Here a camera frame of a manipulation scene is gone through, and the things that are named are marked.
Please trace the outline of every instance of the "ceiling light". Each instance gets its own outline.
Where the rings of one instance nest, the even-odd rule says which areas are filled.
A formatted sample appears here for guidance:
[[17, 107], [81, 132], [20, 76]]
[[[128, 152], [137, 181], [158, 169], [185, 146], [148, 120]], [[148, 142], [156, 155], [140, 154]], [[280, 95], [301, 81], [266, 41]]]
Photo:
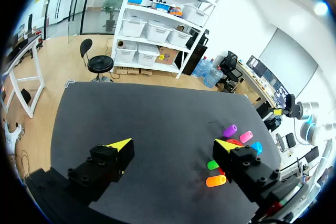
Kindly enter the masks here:
[[328, 11], [328, 6], [324, 2], [319, 2], [314, 8], [314, 12], [317, 15], [324, 15], [327, 13], [327, 11]]

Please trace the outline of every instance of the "whiteboard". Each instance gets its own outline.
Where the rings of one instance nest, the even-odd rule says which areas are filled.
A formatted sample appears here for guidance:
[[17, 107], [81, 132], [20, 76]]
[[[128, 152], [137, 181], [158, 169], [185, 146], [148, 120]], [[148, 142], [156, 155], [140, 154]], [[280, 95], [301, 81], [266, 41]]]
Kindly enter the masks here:
[[318, 64], [294, 39], [279, 28], [259, 58], [296, 97], [315, 73]]

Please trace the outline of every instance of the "orange cup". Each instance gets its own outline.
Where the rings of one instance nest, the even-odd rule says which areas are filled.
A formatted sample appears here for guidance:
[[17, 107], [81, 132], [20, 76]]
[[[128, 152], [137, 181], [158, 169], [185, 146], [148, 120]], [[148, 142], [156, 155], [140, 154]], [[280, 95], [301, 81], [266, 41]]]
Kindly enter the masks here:
[[226, 177], [224, 175], [218, 175], [209, 177], [206, 179], [205, 184], [208, 187], [221, 186], [226, 183]]

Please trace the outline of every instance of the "black chair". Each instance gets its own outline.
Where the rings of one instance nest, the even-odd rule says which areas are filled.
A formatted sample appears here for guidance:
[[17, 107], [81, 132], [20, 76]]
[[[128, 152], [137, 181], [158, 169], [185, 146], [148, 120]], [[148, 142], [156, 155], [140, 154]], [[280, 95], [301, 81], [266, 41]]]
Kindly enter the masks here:
[[[218, 83], [225, 84], [227, 80], [238, 82], [238, 78], [241, 77], [243, 74], [238, 69], [236, 69], [237, 60], [238, 60], [238, 57], [233, 52], [228, 51], [227, 56], [219, 64], [220, 69], [223, 72], [223, 74], [226, 75], [226, 78], [219, 80]], [[237, 71], [239, 72], [239, 74], [235, 75], [233, 71]]]
[[[92, 40], [85, 39], [80, 44], [80, 55], [84, 61], [85, 67], [87, 67], [90, 72], [97, 74], [97, 77], [93, 79], [92, 81], [113, 82], [111, 79], [103, 76], [103, 73], [106, 73], [113, 68], [112, 58], [106, 55], [98, 55], [98, 56], [94, 56], [93, 58], [89, 59], [87, 51], [91, 48], [91, 46], [92, 46]], [[84, 55], [86, 55], [88, 59], [87, 64], [85, 63]]]

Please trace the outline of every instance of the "potted plant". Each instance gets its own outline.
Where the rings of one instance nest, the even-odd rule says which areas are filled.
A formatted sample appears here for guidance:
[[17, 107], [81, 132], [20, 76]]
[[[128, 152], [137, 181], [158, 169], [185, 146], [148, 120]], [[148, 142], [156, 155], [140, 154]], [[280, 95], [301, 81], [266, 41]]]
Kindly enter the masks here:
[[105, 13], [110, 14], [110, 19], [106, 20], [105, 24], [106, 31], [113, 30], [114, 23], [116, 22], [115, 20], [113, 20], [114, 11], [116, 8], [120, 9], [122, 1], [123, 0], [105, 0], [103, 4], [103, 9], [105, 10]]

